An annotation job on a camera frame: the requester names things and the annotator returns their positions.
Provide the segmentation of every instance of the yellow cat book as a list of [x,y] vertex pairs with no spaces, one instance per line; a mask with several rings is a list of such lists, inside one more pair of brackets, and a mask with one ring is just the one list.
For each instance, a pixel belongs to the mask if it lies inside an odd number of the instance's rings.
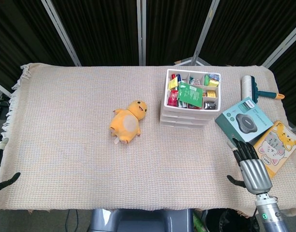
[[272,178],[296,150],[296,135],[282,122],[276,121],[257,141],[254,148]]

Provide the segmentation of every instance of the lint roller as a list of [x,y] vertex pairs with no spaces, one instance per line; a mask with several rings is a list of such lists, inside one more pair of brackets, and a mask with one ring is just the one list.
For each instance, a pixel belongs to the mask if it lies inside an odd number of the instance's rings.
[[274,98],[274,99],[284,99],[285,96],[280,93],[274,92],[265,92],[259,91],[257,88],[257,84],[255,82],[255,78],[253,76],[244,76],[241,78],[241,97],[245,99],[247,97],[252,98],[252,100],[257,103],[258,96],[266,97],[266,98]]

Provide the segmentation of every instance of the tablecloth fringe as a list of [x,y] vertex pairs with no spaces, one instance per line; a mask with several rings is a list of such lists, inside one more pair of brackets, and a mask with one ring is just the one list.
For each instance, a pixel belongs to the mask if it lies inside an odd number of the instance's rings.
[[8,138],[7,133],[9,132],[9,125],[12,123],[13,120],[13,111],[16,110],[16,108],[18,107],[18,89],[21,86],[21,80],[24,79],[29,79],[31,77],[31,72],[29,71],[29,67],[30,64],[25,64],[22,65],[20,68],[23,69],[22,74],[20,76],[20,78],[18,79],[17,83],[12,87],[13,90],[15,90],[12,94],[11,94],[11,98],[9,100],[9,112],[7,113],[7,119],[6,122],[3,124],[2,126],[2,130],[4,132],[1,133],[1,135],[3,136],[3,138]]

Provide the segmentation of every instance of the silver robotic arm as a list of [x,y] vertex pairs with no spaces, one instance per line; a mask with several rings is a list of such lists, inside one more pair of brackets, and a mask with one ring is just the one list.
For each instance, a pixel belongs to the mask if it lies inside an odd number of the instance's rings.
[[277,205],[277,198],[268,194],[272,188],[272,182],[262,160],[258,158],[251,144],[245,144],[236,139],[233,141],[236,146],[230,141],[227,144],[234,153],[244,181],[235,180],[230,175],[227,176],[228,180],[256,195],[255,205],[266,232],[288,232]]

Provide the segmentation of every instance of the black curtain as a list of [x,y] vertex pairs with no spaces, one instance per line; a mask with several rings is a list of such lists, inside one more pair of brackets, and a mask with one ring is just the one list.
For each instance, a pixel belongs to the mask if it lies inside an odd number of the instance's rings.
[[0,85],[11,91],[30,62],[74,65],[41,1],[0,0]]
[[261,65],[296,27],[296,0],[222,0],[199,57],[212,65]]
[[287,119],[296,126],[296,42],[270,67],[276,78]]
[[147,0],[146,65],[192,57],[211,0]]
[[53,0],[83,66],[138,65],[136,0]]

